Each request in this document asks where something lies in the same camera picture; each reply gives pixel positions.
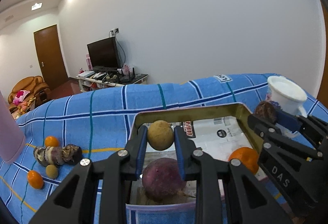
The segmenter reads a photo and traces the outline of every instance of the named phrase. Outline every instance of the black tv screen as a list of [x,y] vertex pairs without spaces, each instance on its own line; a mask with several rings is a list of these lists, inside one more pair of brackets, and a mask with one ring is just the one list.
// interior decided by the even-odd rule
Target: black tv screen
[[92,67],[120,68],[115,37],[106,38],[87,45]]

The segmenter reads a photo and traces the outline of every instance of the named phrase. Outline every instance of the pink pillow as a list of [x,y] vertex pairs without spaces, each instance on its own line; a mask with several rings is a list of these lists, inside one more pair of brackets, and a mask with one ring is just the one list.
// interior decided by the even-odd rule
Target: pink pillow
[[23,100],[25,99],[25,97],[30,93],[30,91],[26,91],[26,90],[21,90],[21,91],[18,91],[14,100],[13,100],[13,103],[18,106],[18,104],[20,102],[23,102]]

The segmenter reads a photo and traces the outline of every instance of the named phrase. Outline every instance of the white wall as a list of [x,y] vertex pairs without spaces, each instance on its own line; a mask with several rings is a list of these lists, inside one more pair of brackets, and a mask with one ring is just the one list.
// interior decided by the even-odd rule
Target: white wall
[[0,30],[0,90],[5,100],[18,81],[42,75],[33,33],[54,24],[58,26],[57,9],[40,12]]
[[322,78],[319,0],[63,0],[59,22],[70,75],[119,27],[127,63],[152,83],[276,72],[316,96]]

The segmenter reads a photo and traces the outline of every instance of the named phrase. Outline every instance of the orange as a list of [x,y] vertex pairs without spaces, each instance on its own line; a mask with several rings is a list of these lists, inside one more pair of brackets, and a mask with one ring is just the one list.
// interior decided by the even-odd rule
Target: orange
[[228,161],[233,158],[239,159],[254,175],[259,170],[257,161],[259,159],[259,154],[252,148],[241,147],[231,153]]
[[48,146],[59,146],[59,141],[55,136],[48,136],[44,140],[44,144],[45,144],[46,147],[48,147]]
[[30,170],[27,173],[27,181],[35,189],[41,189],[43,186],[43,178],[35,170]]

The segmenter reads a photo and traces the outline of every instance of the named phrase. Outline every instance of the pink cylinder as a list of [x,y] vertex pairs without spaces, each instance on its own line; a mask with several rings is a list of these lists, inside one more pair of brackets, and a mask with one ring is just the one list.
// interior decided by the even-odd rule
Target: pink cylinder
[[10,114],[0,91],[0,157],[11,164],[22,153],[24,146],[24,133]]

